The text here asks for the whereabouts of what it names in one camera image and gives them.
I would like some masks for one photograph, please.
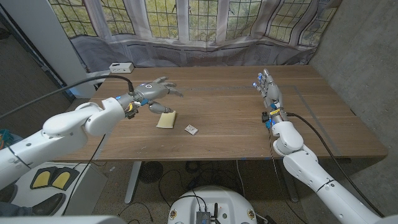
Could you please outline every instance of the wooden table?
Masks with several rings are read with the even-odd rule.
[[[375,135],[311,66],[289,65],[135,68],[123,75],[134,86],[166,76],[183,92],[183,98],[169,95],[157,100],[177,111],[174,128],[156,128],[160,115],[144,106],[135,118],[119,122],[96,158],[99,161],[269,159],[268,130],[261,122],[265,108],[259,92],[252,87],[264,67],[282,91],[285,111],[299,114],[313,124],[335,156],[387,155]],[[101,105],[101,100],[126,91],[125,81],[107,79],[91,101]],[[318,157],[329,157],[306,124],[297,118],[290,120]],[[189,124],[199,130],[196,135],[184,130]],[[86,161],[100,140],[101,137],[91,136],[86,147],[57,160]]]

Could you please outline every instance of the yellow sponge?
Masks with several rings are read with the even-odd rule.
[[[175,111],[173,113],[162,113],[157,128],[173,128],[175,120]]]

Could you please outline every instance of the wire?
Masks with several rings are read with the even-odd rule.
[[[78,164],[76,164],[72,169],[76,169],[76,167],[81,164],[82,162],[79,162]]]
[[[76,167],[78,166],[78,165],[80,165],[80,164],[82,164],[83,162],[79,162],[78,164],[76,164],[72,169],[76,169]],[[98,165],[98,164],[96,164],[95,162],[91,162],[92,164],[94,164],[94,165],[96,165],[96,166],[99,166],[99,167],[103,167],[103,166],[105,166],[106,165],[106,163],[108,163],[108,162],[105,162],[104,163],[104,165],[102,165],[102,166],[100,166],[100,165]]]
[[[198,205],[199,205],[199,212],[201,212],[201,208],[200,208],[199,199],[198,199],[198,197],[196,197],[196,198],[197,198]]]
[[[130,224],[132,221],[136,221],[136,222],[138,222],[138,224],[140,224],[140,222],[138,220],[130,220],[127,224]]]
[[[238,160],[236,160],[236,169],[238,170],[239,179],[241,180],[241,184],[242,184],[242,190],[243,190],[243,197],[245,197],[245,198],[246,198],[246,194],[244,193],[244,185],[243,185],[243,181],[242,181],[241,173],[239,172]]]
[[[129,204],[129,205],[128,205],[126,208],[124,208],[120,213],[118,213],[117,216],[120,217],[120,216],[122,215],[122,213],[123,213],[128,207],[130,207],[131,205],[135,205],[135,204],[140,204],[140,205],[145,206],[146,209],[148,210],[148,213],[149,213],[149,217],[150,217],[151,222],[154,222],[154,218],[152,217],[152,214],[150,213],[150,210],[149,210],[148,206],[147,206],[146,204],[142,203],[142,202],[133,202],[133,203]]]
[[[180,173],[180,171],[178,171],[178,170],[169,170],[169,171],[167,171],[165,174],[162,175],[162,177],[159,179],[159,184],[158,184],[158,189],[159,189],[159,192],[160,192],[160,196],[162,196],[163,201],[166,202],[166,204],[171,208],[172,205],[174,204],[174,202],[180,200],[181,198],[185,198],[185,197],[196,197],[196,199],[197,199],[197,201],[198,201],[198,205],[199,205],[199,211],[201,212],[200,203],[199,203],[199,199],[198,199],[198,198],[200,198],[200,199],[203,201],[203,203],[205,204],[205,211],[207,212],[206,202],[204,201],[203,198],[197,196],[196,193],[193,191],[193,189],[191,189],[191,190],[192,190],[192,192],[193,192],[194,195],[187,195],[187,196],[180,197],[179,199],[177,199],[176,201],[174,201],[172,204],[169,204],[169,203],[167,202],[166,198],[164,197],[164,195],[163,195],[163,193],[162,193],[162,191],[161,191],[161,189],[160,189],[160,182],[162,181],[163,177],[164,177],[166,174],[168,174],[169,172],[172,172],[172,171],[175,171],[175,172],[178,173],[178,175],[180,176],[181,187],[182,187],[183,190],[185,190],[185,187],[184,187],[184,185],[182,184],[182,178],[181,178],[181,173]]]
[[[202,200],[202,202],[205,204],[205,212],[207,212],[207,205],[206,205],[206,202],[204,201],[203,198],[201,198],[201,197],[199,197],[199,196],[196,196],[196,195],[185,195],[185,196],[181,196],[181,197],[179,197],[177,200],[175,200],[175,201],[171,204],[170,208],[172,207],[172,205],[173,205],[176,201],[178,201],[178,200],[180,200],[180,199],[183,199],[183,198],[187,198],[187,197],[196,197],[196,198],[199,198],[200,200]]]
[[[264,220],[264,221],[267,221],[267,222],[268,222],[268,219],[266,219],[266,218],[262,217],[262,216],[261,216],[261,215],[259,215],[258,213],[256,213],[256,215],[257,215],[259,218],[261,218],[262,220]]]
[[[271,152],[272,163],[274,164],[274,169],[275,169],[276,178],[278,179],[278,185],[279,185],[280,194],[282,195],[282,194],[283,194],[282,185],[280,184],[280,179],[279,179],[278,171],[277,171],[276,165],[275,165],[274,155],[273,155],[273,153],[272,153],[272,148],[271,148],[271,132],[269,131],[269,128],[268,128],[268,135],[269,135],[269,138],[268,138],[268,141],[269,141],[269,150],[270,150],[270,152]],[[284,199],[284,202],[285,202],[286,205],[290,208],[290,210],[294,213],[294,215],[296,215],[296,217],[299,218],[299,219],[301,220],[301,222],[303,222],[304,224],[307,224],[307,222],[304,221],[304,219],[303,219],[302,217],[300,217],[300,216],[293,210],[293,208],[287,203],[286,199]]]
[[[315,134],[318,136],[318,138],[321,140],[323,146],[326,148],[326,150],[328,151],[330,157],[333,159],[333,161],[335,162],[335,164],[337,165],[337,167],[339,168],[339,170],[341,171],[341,173],[345,176],[345,178],[348,180],[348,182],[354,187],[354,189],[359,193],[359,195],[366,201],[366,203],[368,203],[368,205],[370,207],[373,208],[373,210],[380,216],[380,217],[384,217],[384,214],[381,213],[373,204],[372,202],[358,189],[358,187],[354,184],[354,182],[351,180],[350,177],[348,177],[348,175],[346,174],[346,172],[344,172],[343,168],[340,166],[340,164],[337,162],[335,156],[333,155],[333,153],[331,153],[328,145],[326,144],[326,142],[323,140],[322,136],[319,134],[319,132],[304,118],[302,118],[300,115],[297,115],[295,113],[286,113],[287,116],[295,116],[298,119],[302,120],[305,124],[307,124],[313,132],[315,132]]]
[[[86,171],[88,165],[89,165],[90,162],[93,160],[95,154],[97,153],[98,149],[100,148],[101,143],[104,141],[105,135],[106,135],[106,134],[104,134],[104,136],[102,136],[102,139],[101,139],[101,141],[99,142],[99,144],[98,144],[98,146],[97,146],[97,149],[95,149],[95,151],[94,151],[92,157],[91,157],[90,160],[87,162],[85,168],[83,169],[83,171],[80,173],[79,177],[77,178],[76,183],[75,183],[75,186],[73,186],[73,189],[72,189],[72,191],[70,192],[67,206],[65,206],[65,209],[64,209],[62,215],[64,215],[65,212],[67,211],[67,208],[68,208],[69,203],[70,203],[70,199],[72,198],[72,195],[73,195],[73,193],[74,193],[74,191],[75,191],[75,188],[76,188],[76,186],[77,186],[77,183],[79,183],[80,177],[82,177],[82,175],[83,175],[83,173]]]
[[[98,164],[96,164],[95,162],[91,162],[91,163],[94,164],[94,165],[96,165],[96,166],[103,167],[103,166],[105,166],[108,162],[105,162],[105,163],[102,164],[102,165],[98,165]]]
[[[86,82],[90,82],[90,81],[93,81],[93,80],[103,79],[103,78],[120,78],[120,79],[123,79],[123,80],[127,81],[127,84],[128,84],[128,86],[129,86],[129,91],[130,91],[130,92],[133,92],[133,91],[134,91],[134,87],[132,86],[132,82],[131,82],[128,78],[122,77],[122,76],[120,76],[120,75],[100,75],[100,76],[97,76],[97,77],[86,78],[86,79],[84,79],[84,80],[75,82],[74,84],[65,86],[65,87],[60,88],[60,89],[58,89],[58,90],[55,90],[55,91],[53,91],[53,92],[51,92],[51,93],[47,93],[46,95],[41,96],[41,97],[39,97],[39,98],[36,98],[36,99],[34,99],[34,100],[32,100],[32,101],[30,101],[30,102],[28,102],[28,103],[25,103],[25,104],[22,105],[22,106],[18,106],[17,108],[15,108],[15,109],[13,109],[13,110],[11,110],[11,111],[5,113],[5,114],[2,114],[2,115],[0,116],[0,120],[3,119],[3,118],[5,118],[6,116],[8,116],[8,115],[10,115],[10,114],[13,114],[13,113],[15,113],[15,112],[17,112],[17,111],[19,111],[19,110],[21,110],[21,109],[24,109],[24,108],[27,107],[27,106],[30,106],[30,105],[32,105],[32,104],[34,104],[34,103],[36,103],[36,102],[38,102],[38,101],[40,101],[40,100],[43,100],[44,98],[47,98],[47,97],[49,97],[49,96],[55,95],[55,94],[60,93],[60,92],[63,92],[63,91],[65,91],[65,90],[68,90],[68,89],[73,88],[73,87],[75,87],[75,86],[78,86],[78,85],[80,85],[80,84],[83,84],[83,83],[86,83]]]
[[[165,174],[163,174],[162,177],[159,179],[159,183],[158,183],[158,185],[157,185],[157,188],[159,189],[159,192],[160,192],[160,196],[162,196],[163,201],[166,202],[166,204],[167,204],[170,208],[171,208],[172,206],[167,202],[166,198],[163,196],[163,193],[162,193],[162,191],[161,191],[161,189],[160,189],[160,183],[161,183],[163,177],[164,177],[166,174],[168,174],[169,172],[172,172],[172,171],[178,172],[178,174],[179,174],[179,176],[180,176],[181,187],[182,187],[182,189],[184,189],[184,191],[185,191],[185,187],[184,187],[183,184],[182,184],[181,173],[180,173],[180,171],[175,170],[175,169],[174,169],[174,170],[169,170],[169,171],[167,171]]]

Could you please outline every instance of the power strip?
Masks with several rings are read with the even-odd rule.
[[[131,73],[134,69],[132,63],[119,63],[115,62],[109,66],[112,73]]]

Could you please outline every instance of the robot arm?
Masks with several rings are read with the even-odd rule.
[[[0,189],[43,162],[75,152],[87,143],[86,133],[101,136],[125,117],[131,119],[138,108],[149,104],[153,113],[173,110],[153,100],[169,93],[182,96],[164,83],[167,77],[137,87],[134,92],[102,101],[103,109],[96,103],[83,103],[75,111],[55,115],[48,119],[43,129],[24,140],[0,150]]]
[[[304,144],[303,137],[288,120],[282,93],[266,69],[264,74],[259,74],[258,80],[259,85],[253,83],[253,86],[261,92],[264,105],[269,109],[272,134],[277,137],[273,147],[284,157],[287,171],[310,187],[341,223],[376,223],[381,220],[319,165],[315,153]]]

